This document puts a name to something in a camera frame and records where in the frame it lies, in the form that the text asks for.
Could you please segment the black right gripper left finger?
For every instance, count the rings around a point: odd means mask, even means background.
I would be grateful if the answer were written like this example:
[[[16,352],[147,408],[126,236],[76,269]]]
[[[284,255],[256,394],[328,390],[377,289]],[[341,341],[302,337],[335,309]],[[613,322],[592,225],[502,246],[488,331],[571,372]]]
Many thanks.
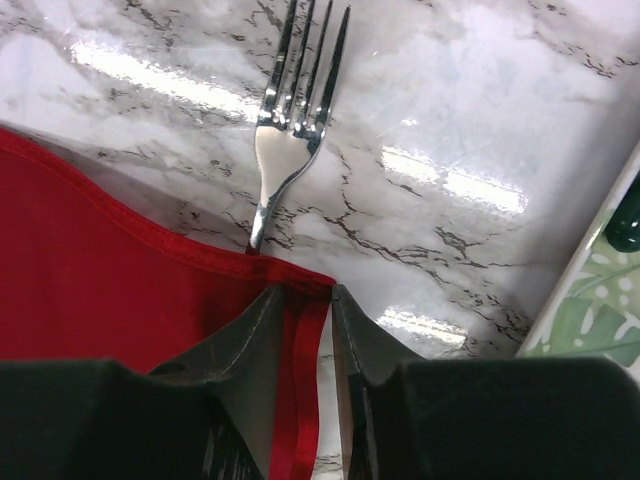
[[[264,479],[285,293],[150,373],[111,360],[1,366],[5,479]]]

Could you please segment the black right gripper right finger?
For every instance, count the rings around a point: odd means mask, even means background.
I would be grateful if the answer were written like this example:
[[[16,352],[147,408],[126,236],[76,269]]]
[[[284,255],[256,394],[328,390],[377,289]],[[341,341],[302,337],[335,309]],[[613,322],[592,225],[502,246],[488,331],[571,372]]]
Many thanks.
[[[597,358],[424,359],[332,290],[348,479],[635,479],[639,389]]]

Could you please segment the red cloth napkin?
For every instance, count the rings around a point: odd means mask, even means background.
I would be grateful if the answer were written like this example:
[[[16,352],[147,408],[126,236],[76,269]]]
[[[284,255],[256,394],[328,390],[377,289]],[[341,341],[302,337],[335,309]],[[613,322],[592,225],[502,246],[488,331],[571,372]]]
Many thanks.
[[[1,134],[1,356],[111,358],[148,372],[286,288],[273,479],[308,479],[333,280],[204,245],[136,213],[37,143]]]

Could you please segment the floral serving tray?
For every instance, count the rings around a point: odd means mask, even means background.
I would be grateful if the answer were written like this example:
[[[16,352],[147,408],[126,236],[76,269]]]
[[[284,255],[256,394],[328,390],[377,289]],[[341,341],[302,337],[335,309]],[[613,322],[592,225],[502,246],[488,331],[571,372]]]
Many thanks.
[[[524,340],[522,357],[606,357],[639,377],[639,150]]]

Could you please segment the silver fork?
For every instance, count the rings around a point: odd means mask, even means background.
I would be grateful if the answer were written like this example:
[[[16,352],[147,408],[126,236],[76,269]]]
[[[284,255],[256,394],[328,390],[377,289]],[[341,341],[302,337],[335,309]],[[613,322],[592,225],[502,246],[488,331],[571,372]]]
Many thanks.
[[[314,59],[304,72],[316,3],[308,3],[300,40],[294,42],[298,3],[289,3],[274,65],[260,107],[254,147],[260,196],[245,252],[260,252],[269,221],[284,191],[313,163],[324,141],[345,49],[351,7],[344,10],[324,80],[318,77],[333,3],[326,6]]]

